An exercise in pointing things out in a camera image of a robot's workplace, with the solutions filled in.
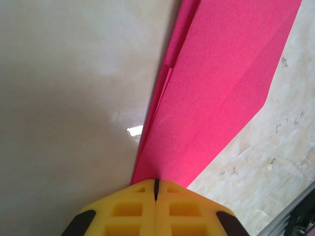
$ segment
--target square hole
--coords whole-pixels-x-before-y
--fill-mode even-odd
[[[173,187],[168,187],[167,188],[167,192],[168,193],[179,193],[179,191]]]
[[[169,205],[170,216],[201,216],[199,206],[194,202],[172,202]]]
[[[106,226],[106,236],[139,236],[138,224],[111,224]]]
[[[209,236],[205,224],[171,224],[172,236]]]
[[[146,191],[146,188],[145,187],[141,187],[141,188],[138,188],[135,192],[137,193],[144,193]]]
[[[142,216],[141,202],[121,202],[114,206],[112,216]]]

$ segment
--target white surface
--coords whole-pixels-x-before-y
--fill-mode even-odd
[[[0,1],[0,235],[61,235],[129,185],[178,1]]]
[[[250,235],[315,180],[314,15],[303,0],[264,107],[189,186],[232,209]]]

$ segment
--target folded pink paper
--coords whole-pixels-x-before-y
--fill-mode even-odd
[[[301,0],[182,2],[132,183],[188,186],[263,106]]]

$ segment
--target yellow plastic object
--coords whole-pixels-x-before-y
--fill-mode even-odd
[[[156,208],[157,236],[227,236],[216,212],[233,212],[167,180],[160,181]]]
[[[218,212],[223,213],[224,219],[220,218]],[[248,234],[231,210],[170,181],[154,179],[134,184],[83,208],[62,234],[62,236],[234,235]]]
[[[81,210],[96,215],[84,236],[153,236],[156,218],[154,179],[134,184]]]

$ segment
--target marble surface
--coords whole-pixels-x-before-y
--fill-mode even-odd
[[[264,107],[188,189],[257,235],[315,180],[315,3],[303,0]]]

